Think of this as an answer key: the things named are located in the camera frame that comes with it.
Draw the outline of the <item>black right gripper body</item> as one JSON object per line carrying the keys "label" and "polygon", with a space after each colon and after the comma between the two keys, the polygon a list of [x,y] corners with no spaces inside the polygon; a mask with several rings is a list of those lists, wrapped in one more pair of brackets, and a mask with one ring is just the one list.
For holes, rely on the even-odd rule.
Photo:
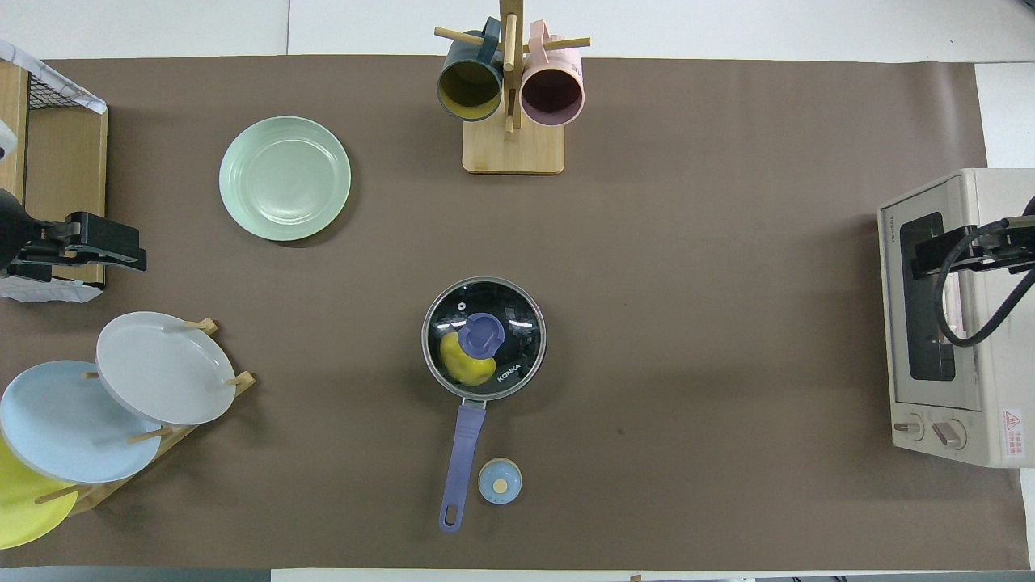
{"label": "black right gripper body", "polygon": [[975,270],[1006,268],[1009,272],[1024,272],[1033,268],[1033,215],[990,222],[979,231],[974,248],[979,251],[981,262]]}

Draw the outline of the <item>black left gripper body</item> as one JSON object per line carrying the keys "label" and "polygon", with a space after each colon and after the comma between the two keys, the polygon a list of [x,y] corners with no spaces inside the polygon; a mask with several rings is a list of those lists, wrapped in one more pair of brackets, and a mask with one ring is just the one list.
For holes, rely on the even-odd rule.
{"label": "black left gripper body", "polygon": [[77,259],[66,257],[80,243],[80,221],[40,221],[26,213],[8,215],[8,277],[50,281],[56,266],[76,268]]}

